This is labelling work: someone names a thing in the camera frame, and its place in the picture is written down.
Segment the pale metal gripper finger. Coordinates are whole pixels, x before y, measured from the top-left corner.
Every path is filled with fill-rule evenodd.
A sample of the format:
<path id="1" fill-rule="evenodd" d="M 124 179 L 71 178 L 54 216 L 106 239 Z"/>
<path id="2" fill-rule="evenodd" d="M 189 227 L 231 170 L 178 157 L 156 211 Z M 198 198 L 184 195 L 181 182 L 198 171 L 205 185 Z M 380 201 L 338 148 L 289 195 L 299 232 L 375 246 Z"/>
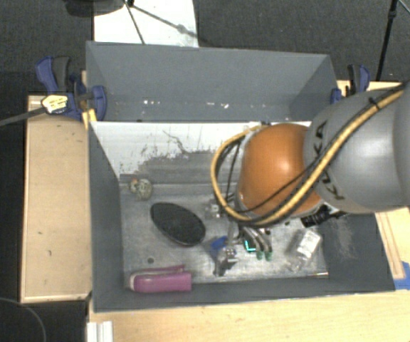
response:
<path id="1" fill-rule="evenodd" d="M 215 257 L 214 275 L 224 276 L 238 262 L 235 247 L 220 248 Z"/>
<path id="2" fill-rule="evenodd" d="M 214 199 L 208 201 L 205 206 L 205 219 L 220 219 L 223 217 L 221 205 Z"/>

